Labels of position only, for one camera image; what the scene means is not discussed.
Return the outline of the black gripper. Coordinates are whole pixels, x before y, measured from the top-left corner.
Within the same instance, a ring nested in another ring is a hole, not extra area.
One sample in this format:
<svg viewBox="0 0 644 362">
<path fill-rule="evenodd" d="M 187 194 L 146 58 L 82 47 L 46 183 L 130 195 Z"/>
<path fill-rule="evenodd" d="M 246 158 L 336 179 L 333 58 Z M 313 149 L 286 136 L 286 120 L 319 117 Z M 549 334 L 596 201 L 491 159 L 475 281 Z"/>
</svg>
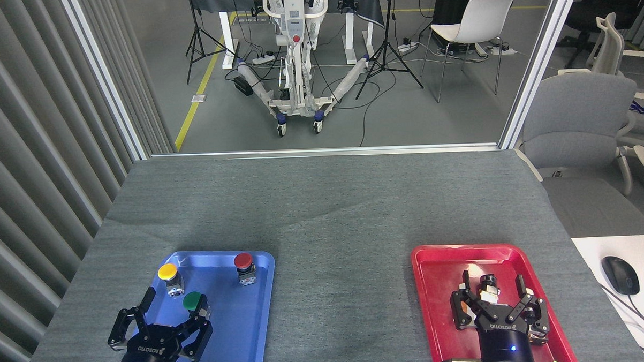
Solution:
<svg viewBox="0 0 644 362">
<path fill-rule="evenodd" d="M 477 328 L 481 362 L 535 362 L 528 338 L 547 337 L 550 323 L 547 303 L 526 287 L 517 274 L 519 302 L 509 305 L 476 304 L 481 300 L 481 286 L 472 291 L 469 271 L 464 270 L 463 283 L 451 294 L 451 310 L 456 329 Z"/>
<path fill-rule="evenodd" d="M 210 321 L 200 312 L 190 311 L 189 318 L 176 327 L 147 325 L 145 314 L 155 296 L 154 287 L 148 287 L 138 306 L 119 310 L 108 337 L 109 347 L 126 347 L 120 362 L 176 362 L 179 356 L 199 362 L 213 333 Z M 138 330 L 127 341 L 133 321 Z"/>
</svg>

